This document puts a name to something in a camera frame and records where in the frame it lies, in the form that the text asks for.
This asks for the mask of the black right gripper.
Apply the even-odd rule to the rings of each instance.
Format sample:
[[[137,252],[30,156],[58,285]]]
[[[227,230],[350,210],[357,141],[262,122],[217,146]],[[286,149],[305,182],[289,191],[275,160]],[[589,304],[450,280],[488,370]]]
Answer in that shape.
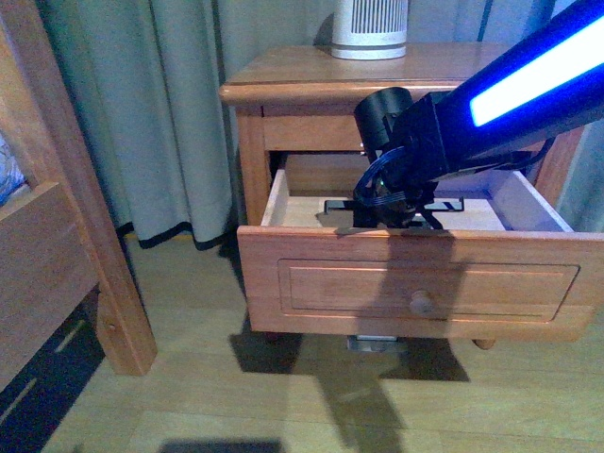
[[[442,230],[443,223],[436,213],[462,213],[464,197],[436,201],[437,182],[421,183],[417,187],[391,188],[377,172],[362,176],[353,197],[324,202],[323,218],[332,220],[336,214],[352,215],[352,227],[412,228]]]

